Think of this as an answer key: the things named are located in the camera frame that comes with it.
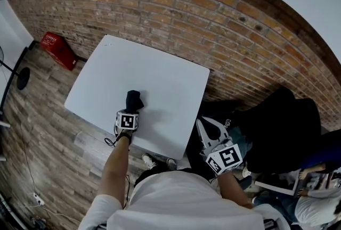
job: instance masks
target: lamp base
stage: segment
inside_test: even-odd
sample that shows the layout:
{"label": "lamp base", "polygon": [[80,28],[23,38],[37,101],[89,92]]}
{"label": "lamp base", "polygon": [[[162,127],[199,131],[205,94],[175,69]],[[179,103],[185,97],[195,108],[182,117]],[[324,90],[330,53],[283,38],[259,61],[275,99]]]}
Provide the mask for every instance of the lamp base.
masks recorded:
{"label": "lamp base", "polygon": [[21,69],[19,76],[17,78],[17,88],[19,90],[23,90],[26,87],[26,84],[28,83],[28,80],[30,78],[30,69],[28,67],[24,67]]}

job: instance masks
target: white table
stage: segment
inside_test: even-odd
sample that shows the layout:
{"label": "white table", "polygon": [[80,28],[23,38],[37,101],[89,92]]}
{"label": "white table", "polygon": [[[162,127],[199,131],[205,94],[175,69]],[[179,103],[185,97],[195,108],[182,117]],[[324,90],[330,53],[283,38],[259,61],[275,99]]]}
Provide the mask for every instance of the white table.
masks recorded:
{"label": "white table", "polygon": [[190,61],[106,35],[79,74],[65,107],[113,134],[127,92],[139,91],[144,108],[133,145],[181,159],[208,75],[209,69]]}

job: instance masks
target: wooden floor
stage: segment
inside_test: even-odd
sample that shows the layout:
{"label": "wooden floor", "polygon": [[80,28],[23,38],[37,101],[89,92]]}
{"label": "wooden floor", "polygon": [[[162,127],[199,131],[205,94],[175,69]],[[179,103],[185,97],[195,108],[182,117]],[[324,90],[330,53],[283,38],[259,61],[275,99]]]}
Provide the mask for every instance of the wooden floor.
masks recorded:
{"label": "wooden floor", "polygon": [[[30,68],[27,87],[17,90],[14,79],[7,96],[4,119],[12,127],[1,130],[7,162],[0,162],[0,191],[11,198],[10,204],[28,225],[30,217],[40,216],[47,219],[51,229],[77,229],[76,221],[48,215],[40,207],[24,206],[37,205],[31,195],[35,190],[47,209],[81,220],[95,197],[104,163],[112,150],[103,143],[110,135],[64,108],[83,66],[83,62],[78,62],[72,72],[65,70],[36,46],[19,67]],[[128,174],[132,185],[146,170],[140,159],[142,153],[131,147]]]}

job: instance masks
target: shoe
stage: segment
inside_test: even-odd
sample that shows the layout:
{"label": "shoe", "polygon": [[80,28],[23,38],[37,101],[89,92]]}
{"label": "shoe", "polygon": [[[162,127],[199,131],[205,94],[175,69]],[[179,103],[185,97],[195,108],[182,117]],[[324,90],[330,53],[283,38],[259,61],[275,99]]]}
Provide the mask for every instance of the shoe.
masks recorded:
{"label": "shoe", "polygon": [[169,170],[177,170],[177,163],[174,159],[168,158],[167,159],[167,167]]}
{"label": "shoe", "polygon": [[149,169],[152,169],[153,167],[156,167],[158,164],[156,163],[156,160],[150,156],[149,154],[145,153],[142,156],[143,162],[147,165]]}
{"label": "shoe", "polygon": [[249,171],[248,169],[247,169],[247,166],[245,166],[244,168],[243,168],[243,171],[242,171],[242,176],[243,176],[243,178],[246,178],[247,176],[250,176],[251,175],[251,171]]}

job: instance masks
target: white t-shirt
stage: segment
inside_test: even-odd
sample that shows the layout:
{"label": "white t-shirt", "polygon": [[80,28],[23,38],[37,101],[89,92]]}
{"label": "white t-shirt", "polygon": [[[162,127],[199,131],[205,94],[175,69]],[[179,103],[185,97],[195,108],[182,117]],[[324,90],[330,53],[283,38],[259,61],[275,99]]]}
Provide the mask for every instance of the white t-shirt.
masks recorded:
{"label": "white t-shirt", "polygon": [[282,215],[267,204],[254,210],[241,207],[223,199],[201,176],[171,171],[140,182],[127,210],[109,195],[97,196],[79,230],[93,230],[103,223],[109,230],[263,230],[265,218],[276,220],[281,230],[290,229]]}
{"label": "white t-shirt", "polygon": [[336,206],[341,200],[341,189],[311,190],[308,197],[300,197],[295,216],[300,223],[311,226],[326,224],[336,218]]}

